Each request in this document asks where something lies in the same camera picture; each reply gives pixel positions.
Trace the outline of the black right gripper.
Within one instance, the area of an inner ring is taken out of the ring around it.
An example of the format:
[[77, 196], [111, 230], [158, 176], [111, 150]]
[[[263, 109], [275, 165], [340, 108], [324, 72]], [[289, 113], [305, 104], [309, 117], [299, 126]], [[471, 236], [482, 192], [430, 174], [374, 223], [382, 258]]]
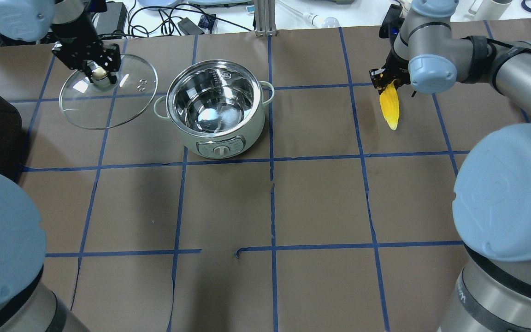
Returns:
[[370, 69], [370, 79], [378, 95], [386, 89], [390, 82], [395, 81], [397, 90], [404, 89], [410, 97], [415, 97], [417, 91], [413, 88], [408, 71], [409, 61], [390, 50], [385, 64], [379, 69]]

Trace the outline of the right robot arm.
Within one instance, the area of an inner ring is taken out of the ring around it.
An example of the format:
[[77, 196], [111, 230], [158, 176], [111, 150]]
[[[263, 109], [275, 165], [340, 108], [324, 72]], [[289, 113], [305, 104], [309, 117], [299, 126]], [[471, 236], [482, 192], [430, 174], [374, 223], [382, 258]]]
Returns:
[[[371, 69], [383, 115], [396, 126], [396, 89], [440, 93], [455, 82], [487, 83], [531, 116], [531, 41], [455, 39], [456, 0], [392, 5], [379, 30], [390, 41], [385, 64]], [[459, 170], [454, 224], [468, 254], [439, 332], [531, 332], [531, 123], [496, 130]]]

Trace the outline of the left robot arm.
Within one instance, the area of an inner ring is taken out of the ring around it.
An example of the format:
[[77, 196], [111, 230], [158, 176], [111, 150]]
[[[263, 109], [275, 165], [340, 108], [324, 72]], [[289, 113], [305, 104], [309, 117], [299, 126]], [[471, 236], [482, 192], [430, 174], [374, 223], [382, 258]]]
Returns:
[[[105, 45], [82, 0], [0, 0], [0, 34], [35, 42], [58, 39], [53, 54], [91, 82], [112, 85], [121, 65]], [[0, 332], [86, 332], [88, 328], [42, 281], [46, 232], [31, 197], [0, 174]]]

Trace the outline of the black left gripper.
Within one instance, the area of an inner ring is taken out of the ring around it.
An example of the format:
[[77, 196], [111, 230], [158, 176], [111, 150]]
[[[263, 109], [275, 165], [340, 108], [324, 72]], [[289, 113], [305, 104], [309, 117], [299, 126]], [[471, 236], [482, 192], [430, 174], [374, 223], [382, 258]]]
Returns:
[[68, 69], [83, 72], [87, 80], [92, 83], [97, 65], [106, 70], [109, 83], [116, 84], [117, 73], [121, 66], [120, 48], [116, 43], [104, 44], [89, 18], [52, 24], [51, 31], [57, 38], [51, 51]]

